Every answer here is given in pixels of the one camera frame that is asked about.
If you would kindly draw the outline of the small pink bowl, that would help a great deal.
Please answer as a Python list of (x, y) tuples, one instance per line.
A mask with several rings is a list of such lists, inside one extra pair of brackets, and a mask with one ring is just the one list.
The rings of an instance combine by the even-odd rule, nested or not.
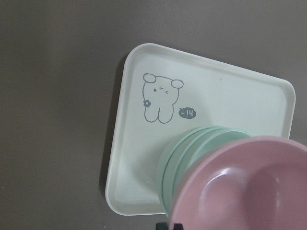
[(214, 149), (180, 181), (171, 230), (304, 230), (307, 148), (277, 137), (253, 137)]

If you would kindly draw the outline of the stacked mint green bowls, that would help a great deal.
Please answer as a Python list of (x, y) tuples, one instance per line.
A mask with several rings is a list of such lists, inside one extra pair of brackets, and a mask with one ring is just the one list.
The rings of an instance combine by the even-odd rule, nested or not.
[(242, 129), (203, 126), (173, 138), (164, 148), (156, 170), (156, 187), (163, 213), (169, 214), (176, 188), (192, 164), (213, 149), (251, 136)]

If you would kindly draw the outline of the white rabbit tray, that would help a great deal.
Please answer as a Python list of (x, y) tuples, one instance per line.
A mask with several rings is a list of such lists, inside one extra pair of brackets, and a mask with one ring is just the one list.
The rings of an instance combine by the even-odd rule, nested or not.
[(295, 109), (291, 83), (153, 43), (124, 64), (106, 201), (124, 216), (162, 214), (156, 172), (165, 147), (199, 127), (239, 128), (288, 138)]

